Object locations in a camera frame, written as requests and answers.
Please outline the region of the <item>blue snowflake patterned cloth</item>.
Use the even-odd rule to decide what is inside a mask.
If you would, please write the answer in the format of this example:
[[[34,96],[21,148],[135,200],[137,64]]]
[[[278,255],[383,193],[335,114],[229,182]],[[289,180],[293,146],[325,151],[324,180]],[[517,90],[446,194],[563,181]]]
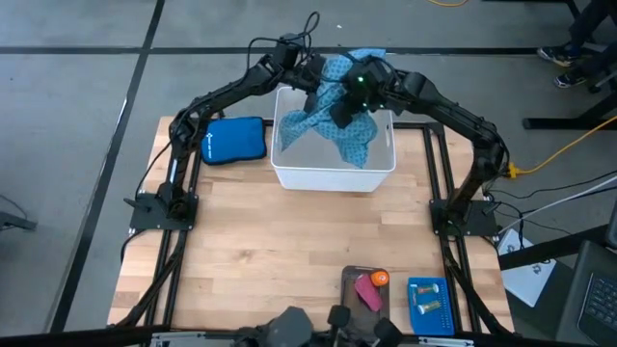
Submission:
[[[367,111],[362,110],[352,115],[348,125],[340,128],[335,124],[330,111],[346,95],[340,80],[352,67],[350,57],[356,60],[367,56],[384,58],[385,54],[385,49],[362,48],[328,58],[321,68],[321,81],[312,110],[290,111],[279,120],[282,150],[286,150],[312,129],[336,145],[344,162],[362,169],[368,157],[368,145],[377,136],[375,120]]]

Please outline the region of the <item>pink scraper tool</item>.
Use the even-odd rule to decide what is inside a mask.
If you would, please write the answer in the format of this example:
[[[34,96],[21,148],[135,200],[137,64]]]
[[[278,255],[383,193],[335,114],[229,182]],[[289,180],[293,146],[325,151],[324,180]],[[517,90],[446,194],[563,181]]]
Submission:
[[[370,276],[366,274],[359,275],[354,281],[354,289],[371,311],[376,312],[382,308],[383,301],[381,295],[372,283]]]

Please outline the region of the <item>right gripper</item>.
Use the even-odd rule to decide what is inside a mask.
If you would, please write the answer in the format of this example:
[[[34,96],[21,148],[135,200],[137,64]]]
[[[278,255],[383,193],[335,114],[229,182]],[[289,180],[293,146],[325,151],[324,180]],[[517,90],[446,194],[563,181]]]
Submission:
[[[330,116],[335,125],[346,128],[353,115],[360,112],[375,112],[387,108],[384,88],[391,81],[384,59],[380,57],[350,57],[352,63],[342,77],[345,94],[330,107]]]

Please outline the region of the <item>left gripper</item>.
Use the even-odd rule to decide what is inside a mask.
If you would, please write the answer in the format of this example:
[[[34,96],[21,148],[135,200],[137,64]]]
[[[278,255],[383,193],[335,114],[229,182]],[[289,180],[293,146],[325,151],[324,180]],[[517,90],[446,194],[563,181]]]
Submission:
[[[301,80],[306,87],[306,92],[316,92],[321,84],[322,70],[327,59],[319,54],[310,55],[305,63],[301,65]],[[304,104],[304,111],[307,114],[313,112],[317,103],[316,93],[308,93]]]

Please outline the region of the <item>black stand leg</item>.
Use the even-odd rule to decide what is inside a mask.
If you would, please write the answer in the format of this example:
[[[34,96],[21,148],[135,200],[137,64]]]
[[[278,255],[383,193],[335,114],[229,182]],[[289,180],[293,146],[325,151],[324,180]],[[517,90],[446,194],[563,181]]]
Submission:
[[[14,215],[13,213],[0,210],[0,231],[9,230],[12,228],[20,228],[26,231],[34,231],[37,228],[38,223],[31,221],[28,218],[26,211],[16,202],[1,194],[0,199],[9,203],[21,213],[21,217],[19,217]]]

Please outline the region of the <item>blue soft pouch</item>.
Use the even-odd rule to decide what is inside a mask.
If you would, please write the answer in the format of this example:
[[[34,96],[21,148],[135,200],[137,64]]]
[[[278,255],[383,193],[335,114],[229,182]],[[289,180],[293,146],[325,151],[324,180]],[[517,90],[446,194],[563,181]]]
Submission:
[[[266,125],[260,117],[211,121],[201,141],[201,158],[209,166],[262,159],[267,155]]]

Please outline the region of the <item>black desk leg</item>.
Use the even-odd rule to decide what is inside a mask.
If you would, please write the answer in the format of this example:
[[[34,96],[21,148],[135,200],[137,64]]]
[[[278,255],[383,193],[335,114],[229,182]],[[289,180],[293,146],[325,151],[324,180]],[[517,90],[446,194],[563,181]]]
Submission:
[[[584,241],[617,250],[617,225],[603,225],[585,231],[544,242],[509,254],[500,255],[502,270],[519,268],[548,259],[575,254]]]
[[[525,118],[522,121],[527,130],[591,130],[607,119],[610,111],[617,111],[617,92],[611,93],[596,105],[574,118]]]

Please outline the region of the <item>white perforated plastic basket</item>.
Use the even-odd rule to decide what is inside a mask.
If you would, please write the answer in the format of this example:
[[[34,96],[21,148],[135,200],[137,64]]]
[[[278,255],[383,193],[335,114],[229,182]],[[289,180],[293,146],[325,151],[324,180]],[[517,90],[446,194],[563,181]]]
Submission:
[[[380,110],[370,115],[377,134],[368,144],[365,165],[357,168],[341,159],[333,141],[312,129],[290,147],[282,147],[281,120],[286,113],[303,108],[306,99],[304,92],[290,87],[281,87],[276,93],[270,161],[282,187],[360,193],[377,189],[396,168],[392,112]]]

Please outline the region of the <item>dark grey laptop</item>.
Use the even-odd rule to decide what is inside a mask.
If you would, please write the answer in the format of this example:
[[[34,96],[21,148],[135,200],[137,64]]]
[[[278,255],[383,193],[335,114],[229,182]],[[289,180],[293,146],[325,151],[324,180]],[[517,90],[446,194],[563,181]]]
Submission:
[[[556,339],[617,347],[617,254],[585,241],[558,325]]]

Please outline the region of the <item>person's shoe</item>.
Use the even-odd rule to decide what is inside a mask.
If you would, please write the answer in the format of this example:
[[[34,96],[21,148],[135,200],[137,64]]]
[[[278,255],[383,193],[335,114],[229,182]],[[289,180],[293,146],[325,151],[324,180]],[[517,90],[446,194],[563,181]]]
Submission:
[[[556,76],[553,80],[553,83],[557,88],[568,89],[585,83],[587,81],[587,78],[588,76],[584,72],[578,69],[572,69]]]
[[[543,46],[539,47],[536,53],[541,59],[560,67],[570,67],[581,57],[579,51],[569,49],[568,45]]]

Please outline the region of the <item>blue pill tray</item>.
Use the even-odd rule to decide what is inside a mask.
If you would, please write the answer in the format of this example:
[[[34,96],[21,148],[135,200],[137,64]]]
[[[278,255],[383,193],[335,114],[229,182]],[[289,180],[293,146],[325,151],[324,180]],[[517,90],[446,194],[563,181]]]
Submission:
[[[440,291],[437,294],[416,293],[416,287],[436,283]],[[454,322],[449,302],[449,293],[445,278],[408,278],[407,283],[411,326],[416,334],[453,335]],[[418,304],[440,301],[441,307],[424,315],[417,310]]]

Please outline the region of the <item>person's leg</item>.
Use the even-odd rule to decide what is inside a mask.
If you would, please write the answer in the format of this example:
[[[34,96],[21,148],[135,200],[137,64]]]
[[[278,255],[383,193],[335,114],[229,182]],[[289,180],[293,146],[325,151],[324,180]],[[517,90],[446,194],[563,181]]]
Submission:
[[[579,51],[585,41],[609,16],[617,19],[617,0],[591,0],[569,28],[570,49]]]

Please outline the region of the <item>dark translucent plastic bin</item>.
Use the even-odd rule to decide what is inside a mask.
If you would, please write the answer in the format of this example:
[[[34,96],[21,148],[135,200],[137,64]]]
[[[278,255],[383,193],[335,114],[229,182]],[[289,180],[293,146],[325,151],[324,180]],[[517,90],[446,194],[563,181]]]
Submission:
[[[389,318],[389,284],[377,288],[382,300],[382,307],[377,311],[372,311],[355,289],[357,277],[370,277],[378,271],[383,268],[348,265],[341,272],[340,303],[350,309],[350,320],[343,331],[354,338],[374,341],[375,325],[382,318]]]

